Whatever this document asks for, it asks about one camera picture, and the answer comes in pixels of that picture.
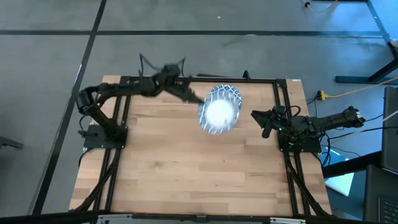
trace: wooden tabletop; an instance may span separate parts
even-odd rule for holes
[[[120,76],[105,76],[118,83]],[[205,96],[219,83],[194,82],[198,96]],[[283,155],[277,135],[261,138],[262,129],[251,117],[252,110],[275,105],[271,84],[232,83],[242,94],[243,104],[232,131],[208,134],[197,117],[197,105],[181,103],[163,92],[157,98],[133,96],[112,201],[113,212],[280,215],[291,216]],[[300,80],[287,80],[291,105],[308,114]],[[111,117],[115,99],[102,107]],[[98,181],[104,149],[87,153],[80,166],[70,208],[76,208]],[[319,161],[301,153],[305,183],[324,210],[331,213]],[[103,190],[104,208],[108,186]],[[297,186],[297,202],[302,201]]]

